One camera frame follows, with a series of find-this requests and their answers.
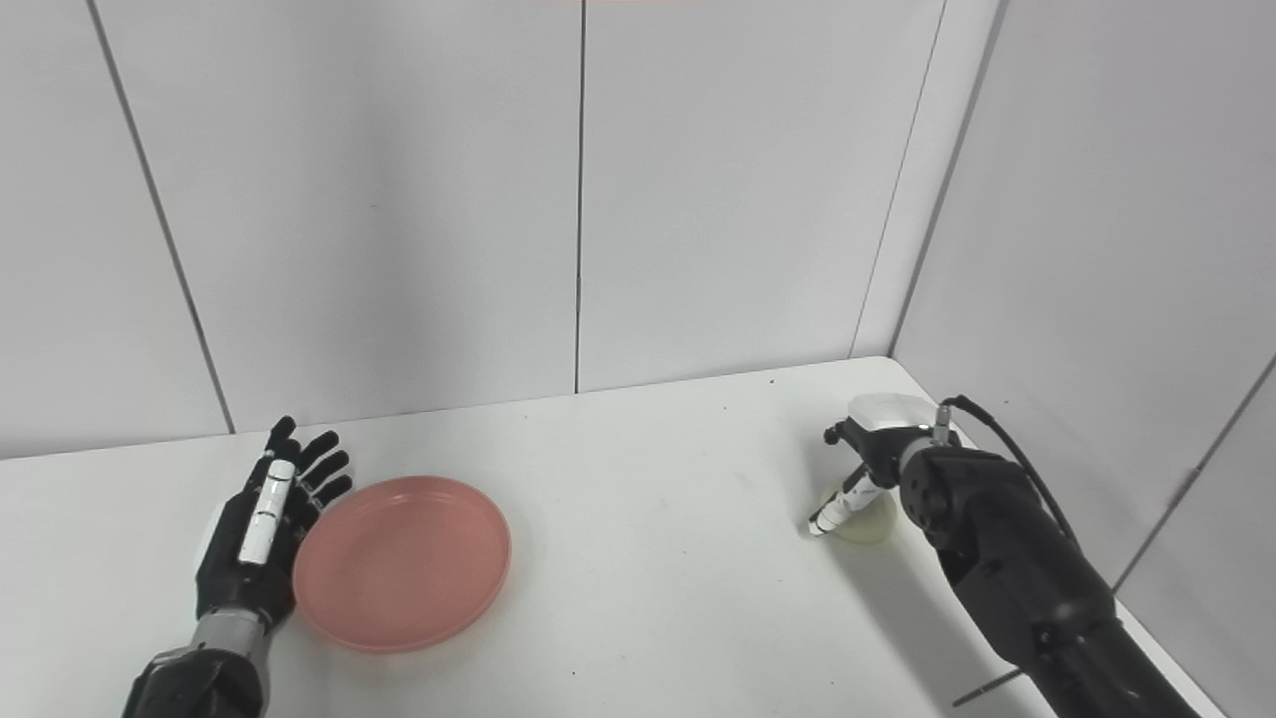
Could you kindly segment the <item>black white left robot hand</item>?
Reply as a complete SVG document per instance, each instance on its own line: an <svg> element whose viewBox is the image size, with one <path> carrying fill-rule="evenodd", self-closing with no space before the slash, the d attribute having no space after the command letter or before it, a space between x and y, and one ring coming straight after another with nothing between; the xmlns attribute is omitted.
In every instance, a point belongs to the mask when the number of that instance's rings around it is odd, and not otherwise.
<svg viewBox="0 0 1276 718"><path fill-rule="evenodd" d="M352 491L348 454L332 429L300 444L279 418L242 488L226 501L197 568L197 617L250 610L274 630L296 607L293 566L325 510Z"/></svg>

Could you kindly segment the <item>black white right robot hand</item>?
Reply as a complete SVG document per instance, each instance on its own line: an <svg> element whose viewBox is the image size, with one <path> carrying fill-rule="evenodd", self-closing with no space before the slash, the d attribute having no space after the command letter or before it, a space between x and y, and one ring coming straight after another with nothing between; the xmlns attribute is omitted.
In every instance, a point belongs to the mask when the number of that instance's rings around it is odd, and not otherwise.
<svg viewBox="0 0 1276 718"><path fill-rule="evenodd" d="M847 417L824 429L827 446L847 445L857 467L817 504L806 519L812 536L832 536L869 513L900 485L905 464L926 448L962 448L948 406L921 397L861 394L849 400Z"/></svg>

